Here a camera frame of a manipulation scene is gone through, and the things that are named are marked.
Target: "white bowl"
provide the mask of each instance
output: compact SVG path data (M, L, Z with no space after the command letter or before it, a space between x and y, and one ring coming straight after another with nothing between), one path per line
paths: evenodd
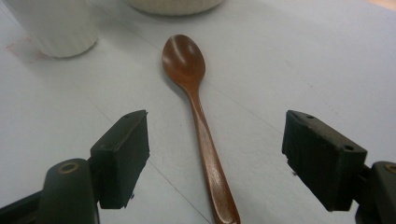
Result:
M124 0L128 5L148 13L182 16L215 7L223 0Z

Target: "white table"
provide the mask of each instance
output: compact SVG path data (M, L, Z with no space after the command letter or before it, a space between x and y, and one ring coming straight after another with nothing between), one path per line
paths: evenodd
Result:
M92 0L99 41L42 56L0 4L0 206L42 189L47 170L146 109L150 158L126 209L102 223L213 223L187 98L162 69L184 34L201 48L202 104L243 223L355 223L328 213L281 153L288 109L396 161L396 12L364 0L225 0L189 17Z

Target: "brown spoon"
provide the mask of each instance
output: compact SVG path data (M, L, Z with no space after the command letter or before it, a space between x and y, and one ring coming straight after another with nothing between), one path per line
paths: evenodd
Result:
M199 99L199 84L205 74L204 56L187 36L174 35L163 47L163 69L190 99L206 186L216 223L240 223L233 195L221 168Z

